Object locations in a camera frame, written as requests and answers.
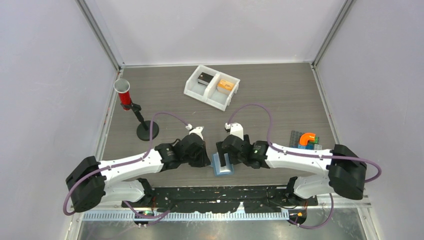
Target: metal floor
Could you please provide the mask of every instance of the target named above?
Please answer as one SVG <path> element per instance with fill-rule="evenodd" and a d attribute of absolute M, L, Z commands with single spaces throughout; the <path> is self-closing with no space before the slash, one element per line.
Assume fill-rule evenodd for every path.
<path fill-rule="evenodd" d="M 308 209 L 305 225 L 325 220 L 329 209 Z M 366 240 L 356 208 L 336 208 L 323 228 L 297 228 L 285 220 L 160 222 L 136 228 L 131 221 L 84 221 L 79 240 Z"/>
<path fill-rule="evenodd" d="M 196 66 L 126 68 L 123 78 L 130 83 L 132 101 L 141 105 L 144 118 L 155 112 L 173 112 L 194 127 L 204 126 L 203 136 L 209 158 L 216 153 L 215 143 L 228 135 L 224 130 L 235 109 L 247 103 L 261 103 L 273 115 L 271 139 L 288 146 L 292 130 L 317 134 L 323 148 L 333 148 L 334 138 L 321 97 L 308 63 L 214 65 L 211 68 L 240 79 L 237 94 L 223 112 L 183 94 L 185 83 Z M 235 121 L 250 135 L 250 141 L 266 140 L 268 115 L 250 106 L 236 115 Z M 184 125 L 170 116 L 155 120 L 160 128 L 153 146 L 172 143 L 188 132 Z M 120 159 L 147 151 L 149 144 L 136 136 L 137 118 L 116 102 L 112 116 L 104 160 Z M 290 177 L 306 176 L 293 169 L 252 169 L 243 164 L 234 166 L 235 174 L 215 177 L 211 167 L 194 168 L 188 164 L 178 169 L 143 175 L 153 187 L 228 186 L 286 184 Z"/>

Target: cable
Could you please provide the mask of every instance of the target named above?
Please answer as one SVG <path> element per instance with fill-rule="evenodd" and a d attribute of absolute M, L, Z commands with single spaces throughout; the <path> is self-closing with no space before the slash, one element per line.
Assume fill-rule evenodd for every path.
<path fill-rule="evenodd" d="M 86 179 L 88 179 L 89 177 L 91 177 L 91 176 L 93 176 L 93 175 L 96 175 L 96 174 L 98 174 L 98 173 L 100 173 L 100 172 L 102 172 L 102 171 L 105 171 L 105 170 L 108 170 L 108 169 L 114 169 L 114 168 L 118 168 L 118 167 L 122 167 L 122 166 L 126 166 L 126 165 L 130 165 L 130 164 L 135 164 L 135 163 L 138 163 L 138 162 L 140 162 L 141 160 L 143 160 L 143 159 L 145 159 L 148 155 L 149 155 L 149 153 L 150 153 L 150 151 L 152 150 L 152 148 L 153 148 L 153 138 L 152 138 L 152 136 L 153 136 L 153 122 L 154 122 L 154 120 L 155 120 L 155 117 L 156 116 L 158 116 L 158 115 L 169 115 L 169 116 L 172 116 L 172 117 L 174 117 L 174 118 L 176 118 L 176 119 L 178 119 L 178 120 L 180 120 L 184 125 L 186 125 L 186 126 L 188 126 L 189 124 L 185 121 L 185 120 L 183 120 L 182 118 L 180 118 L 179 116 L 177 116 L 177 115 L 175 115 L 175 114 L 173 114 L 173 113 L 170 113 L 170 112 L 166 112 L 166 111 L 160 111 L 160 112 L 157 112 L 157 113 L 155 113 L 154 115 L 153 115 L 153 117 L 151 118 L 151 121 L 150 121 L 150 137 L 149 137 L 149 147 L 148 147 L 148 150 L 146 151 L 146 153 L 142 156 L 142 157 L 140 157 L 139 159 L 135 159 L 135 160 L 132 160 L 132 161 L 128 161 L 128 162 L 123 162 L 123 163 L 117 163 L 117 164 L 113 164 L 113 165 L 110 165 L 110 166 L 105 166 L 105 167 L 102 167 L 102 168 L 99 168 L 99 169 L 97 169 L 97 170 L 94 170 L 94 171 L 92 171 L 92 172 L 90 172 L 90 173 L 88 173 L 87 175 L 85 175 L 85 176 L 83 176 L 80 180 L 78 180 L 71 188 L 70 188 L 70 190 L 69 190 L 69 192 L 67 193 L 67 195 L 66 195 L 66 197 L 65 197 L 65 200 L 64 200 L 64 202 L 63 202 L 63 213 L 65 214 L 65 215 L 67 215 L 67 216 L 71 216 L 71 215 L 73 215 L 73 214 L 75 214 L 75 211 L 71 211 L 71 212 L 69 212 L 68 210 L 67 210 L 67 206 L 68 206 L 68 202 L 69 202 L 69 198 L 71 198 L 71 195 L 72 195 L 72 193 L 75 191 L 75 189 L 82 183 L 82 182 L 84 182 Z"/>
<path fill-rule="evenodd" d="M 325 226 L 327 223 L 329 223 L 329 221 L 332 218 L 333 213 L 334 213 L 334 199 L 333 199 L 333 195 L 331 193 L 329 193 L 329 194 L 330 194 L 330 199 L 331 199 L 331 209 L 330 209 L 330 214 L 328 215 L 327 219 L 323 223 L 321 223 L 320 225 L 318 225 L 318 226 L 305 226 L 305 225 L 300 225 L 299 224 L 299 228 L 302 228 L 302 229 L 319 229 L 319 228 Z M 298 224 L 297 223 L 297 221 L 298 221 L 297 220 L 297 217 L 296 217 L 296 220 L 294 220 L 294 221 L 292 221 L 290 219 L 288 221 L 290 223 L 294 224 L 294 225 L 297 225 Z"/>
<path fill-rule="evenodd" d="M 268 133 L 266 135 L 266 141 L 268 142 L 268 145 L 270 148 L 274 149 L 275 151 L 282 153 L 283 151 L 281 149 L 276 148 L 275 146 L 273 146 L 273 144 L 271 143 L 271 129 L 273 128 L 274 125 L 274 120 L 273 120 L 273 116 L 270 112 L 270 110 L 265 107 L 264 105 L 260 104 L 260 103 L 249 103 L 249 104 L 245 104 L 241 107 L 239 107 L 237 110 L 235 110 L 232 115 L 229 117 L 227 124 L 231 124 L 232 120 L 234 118 L 234 116 L 236 115 L 236 113 L 247 107 L 247 106 L 258 106 L 263 108 L 266 113 L 268 113 L 269 116 L 269 127 L 268 127 Z M 376 180 L 378 177 L 380 177 L 380 175 L 382 174 L 382 168 L 375 162 L 370 161 L 368 159 L 364 159 L 364 158 L 360 158 L 360 157 L 353 157 L 353 156 L 333 156 L 333 155 L 315 155 L 315 154 L 306 154 L 306 153 L 298 153 L 298 152 L 292 152 L 292 151 L 286 151 L 285 153 L 290 154 L 290 155 L 295 155 L 295 156 L 299 156 L 299 157 L 307 157 L 307 158 L 315 158 L 315 159 L 319 159 L 319 158 L 323 158 L 323 159 L 340 159 L 340 160 L 350 160 L 350 161 L 357 161 L 357 162 L 363 162 L 369 165 L 374 166 L 377 169 L 377 174 L 369 179 L 366 179 L 365 182 L 369 183 L 372 182 L 374 180 Z"/>
<path fill-rule="evenodd" d="M 268 200 L 268 202 L 271 202 L 271 203 L 279 206 L 280 208 L 287 209 L 287 210 L 292 210 L 292 209 L 295 209 L 295 208 L 297 208 L 299 206 L 299 205 L 296 205 L 294 207 L 285 207 L 283 205 L 280 205 L 280 204 L 276 203 L 275 201 Z"/>
<path fill-rule="evenodd" d="M 268 145 L 270 148 L 274 149 L 275 151 L 282 153 L 283 151 L 281 149 L 276 148 L 275 146 L 273 146 L 273 144 L 271 143 L 271 129 L 273 128 L 273 124 L 274 124 L 274 120 L 273 120 L 273 116 L 271 114 L 271 111 L 265 107 L 264 105 L 260 104 L 260 103 L 249 103 L 249 104 L 245 104 L 239 108 L 237 108 L 232 115 L 229 117 L 227 124 L 231 124 L 232 120 L 234 118 L 234 116 L 236 115 L 236 113 L 238 111 L 240 111 L 241 109 L 247 107 L 247 106 L 258 106 L 263 108 L 266 113 L 268 113 L 268 117 L 269 117 L 269 126 L 268 126 L 268 132 L 266 134 L 266 141 L 268 142 Z M 307 157 L 307 158 L 323 158 L 323 159 L 340 159 L 340 160 L 349 160 L 349 161 L 357 161 L 357 162 L 363 162 L 366 164 L 370 164 L 372 166 L 374 166 L 377 169 L 377 174 L 375 174 L 375 176 L 370 177 L 369 179 L 365 180 L 365 183 L 369 183 L 371 181 L 376 180 L 378 177 L 380 177 L 380 175 L 382 174 L 382 168 L 375 162 L 370 161 L 368 159 L 364 159 L 364 158 L 359 158 L 359 157 L 352 157 L 352 156 L 329 156 L 329 155 L 323 155 L 323 156 L 319 156 L 319 155 L 315 155 L 315 154 L 306 154 L 306 153 L 297 153 L 297 152 L 292 152 L 292 151 L 286 151 L 286 154 L 290 154 L 290 155 L 295 155 L 295 156 L 299 156 L 299 157 Z M 303 228 L 303 229 L 317 229 L 320 228 L 324 225 L 326 225 L 329 220 L 331 219 L 331 217 L 333 216 L 333 212 L 334 212 L 334 199 L 333 199 L 333 195 L 330 193 L 330 198 L 331 198 L 331 210 L 330 210 L 330 214 L 328 215 L 328 218 L 321 223 L 318 226 L 304 226 L 304 225 L 299 225 L 299 227 Z"/>
<path fill-rule="evenodd" d="M 130 205 L 130 203 L 129 202 L 127 202 L 127 201 L 122 201 L 124 204 L 126 204 L 127 206 L 128 206 L 128 208 L 129 209 L 131 209 L 131 211 L 136 215 L 136 216 L 138 216 L 138 217 L 140 217 L 140 218 L 144 218 L 144 219 L 157 219 L 157 218 L 163 218 L 163 217 L 165 217 L 167 214 L 169 214 L 171 211 L 165 211 L 165 212 L 163 212 L 163 213 L 161 213 L 161 214 L 159 214 L 159 215 L 156 215 L 156 216 L 148 216 L 148 215 L 144 215 L 144 214 L 140 214 L 140 213 L 138 213 L 131 205 Z"/>

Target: white panel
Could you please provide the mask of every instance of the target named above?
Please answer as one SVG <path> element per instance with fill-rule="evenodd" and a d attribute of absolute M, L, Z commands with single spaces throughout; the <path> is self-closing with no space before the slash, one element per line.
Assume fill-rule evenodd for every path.
<path fill-rule="evenodd" d="M 0 9 L 0 239 L 64 239 L 65 178 L 94 154 L 116 72 L 74 0 Z"/>
<path fill-rule="evenodd" d="M 357 0 L 318 66 L 341 143 L 382 167 L 365 187 L 386 239 L 423 238 L 423 12 Z"/>
<path fill-rule="evenodd" d="M 310 62 L 345 0 L 95 1 L 125 64 L 159 65 Z"/>

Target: black pole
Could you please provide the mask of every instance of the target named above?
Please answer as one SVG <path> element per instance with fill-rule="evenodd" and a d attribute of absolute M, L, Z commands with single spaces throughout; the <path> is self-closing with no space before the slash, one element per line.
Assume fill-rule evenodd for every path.
<path fill-rule="evenodd" d="M 132 101 L 130 105 L 124 105 L 122 103 L 121 105 L 124 108 L 131 109 L 132 112 L 137 117 L 138 121 L 140 122 L 140 124 L 137 127 L 137 137 L 142 141 L 149 141 L 151 121 L 149 120 L 145 121 L 143 115 L 140 113 L 140 111 L 142 110 L 142 107 L 138 104 L 134 104 Z M 152 133 L 151 134 L 152 139 L 155 139 L 159 134 L 159 126 L 156 122 L 153 122 L 151 133 Z"/>

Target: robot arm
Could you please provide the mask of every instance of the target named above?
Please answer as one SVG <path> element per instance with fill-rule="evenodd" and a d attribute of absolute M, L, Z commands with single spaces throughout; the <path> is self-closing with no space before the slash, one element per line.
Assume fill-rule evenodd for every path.
<path fill-rule="evenodd" d="M 285 195 L 292 204 L 297 205 L 302 200 L 328 193 L 337 193 L 352 200 L 363 198 L 367 165 L 362 162 L 322 157 L 357 157 L 346 146 L 336 144 L 334 149 L 307 150 L 272 143 L 273 147 L 281 150 L 277 151 L 271 148 L 267 141 L 250 144 L 249 135 L 244 134 L 242 125 L 237 122 L 225 124 L 225 129 L 229 136 L 216 145 L 220 146 L 219 155 L 228 154 L 231 164 L 243 163 L 254 169 L 288 168 L 314 174 L 290 178 Z M 319 157 L 298 156 L 288 152 Z M 225 164 L 225 161 L 221 161 L 222 167 Z"/>
<path fill-rule="evenodd" d="M 203 127 L 193 128 L 188 135 L 175 144 L 162 143 L 151 149 L 145 159 L 99 172 L 84 180 L 71 195 L 74 210 L 77 213 L 85 212 L 100 203 L 115 201 L 150 202 L 148 199 L 151 198 L 148 194 L 150 185 L 147 181 L 141 178 L 133 181 L 126 180 L 144 174 L 176 169 L 184 163 L 199 168 L 210 165 L 202 130 Z M 90 172 L 139 160 L 144 155 L 145 152 L 108 161 L 96 161 L 94 156 L 87 157 L 66 178 L 67 187 L 70 190 L 79 179 Z"/>

